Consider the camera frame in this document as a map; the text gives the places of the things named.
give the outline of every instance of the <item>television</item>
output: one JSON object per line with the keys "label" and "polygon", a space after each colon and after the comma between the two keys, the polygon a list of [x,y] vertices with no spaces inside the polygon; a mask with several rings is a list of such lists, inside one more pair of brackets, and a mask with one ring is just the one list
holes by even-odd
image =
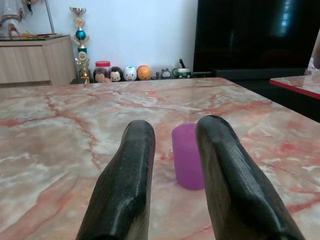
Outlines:
{"label": "television", "polygon": [[237,79],[303,75],[320,0],[198,0],[193,72]]}

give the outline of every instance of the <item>purple cup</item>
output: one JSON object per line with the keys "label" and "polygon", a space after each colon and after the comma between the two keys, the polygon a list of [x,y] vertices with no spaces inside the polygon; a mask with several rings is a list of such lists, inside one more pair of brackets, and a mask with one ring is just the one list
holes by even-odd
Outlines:
{"label": "purple cup", "polygon": [[176,180],[189,190],[200,190],[205,187],[196,141],[196,127],[196,123],[187,123],[177,126],[172,131]]}

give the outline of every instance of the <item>gold trophy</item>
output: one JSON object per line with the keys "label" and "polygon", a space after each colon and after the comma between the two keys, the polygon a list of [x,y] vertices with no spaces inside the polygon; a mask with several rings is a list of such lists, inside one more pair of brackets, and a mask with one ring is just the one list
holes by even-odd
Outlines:
{"label": "gold trophy", "polygon": [[76,64],[80,66],[79,77],[81,79],[86,79],[87,82],[90,83],[90,59],[87,58],[87,48],[85,47],[85,45],[89,42],[90,37],[87,36],[86,32],[82,29],[86,24],[82,17],[86,13],[86,8],[70,7],[70,10],[76,16],[74,23],[78,27],[75,35],[72,37],[72,40],[78,44],[78,58],[75,58],[75,61]]}

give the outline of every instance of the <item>marble table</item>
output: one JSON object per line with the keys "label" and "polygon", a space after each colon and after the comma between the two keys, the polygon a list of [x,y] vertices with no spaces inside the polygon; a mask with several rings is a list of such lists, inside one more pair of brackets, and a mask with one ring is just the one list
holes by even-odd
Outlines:
{"label": "marble table", "polygon": [[272,78],[272,85],[320,100],[320,72],[312,75]]}
{"label": "marble table", "polygon": [[174,127],[210,114],[230,122],[305,238],[318,240],[320,124],[222,78],[17,89],[0,102],[0,239],[73,240],[136,119],[156,134],[149,239],[214,239],[205,191],[177,184],[171,142]]}

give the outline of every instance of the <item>marble pattern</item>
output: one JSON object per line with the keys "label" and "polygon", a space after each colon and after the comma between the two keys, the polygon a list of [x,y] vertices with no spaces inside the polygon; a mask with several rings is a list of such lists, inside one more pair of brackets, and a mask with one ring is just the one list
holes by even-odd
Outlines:
{"label": "marble pattern", "polygon": [[320,71],[305,76],[272,78],[270,83],[320,100]]}
{"label": "marble pattern", "polygon": [[174,127],[210,114],[229,121],[305,238],[319,239],[320,124],[222,78],[17,89],[0,102],[0,239],[73,240],[136,119],[156,135],[149,239],[214,239],[205,191],[177,184],[171,142]]}

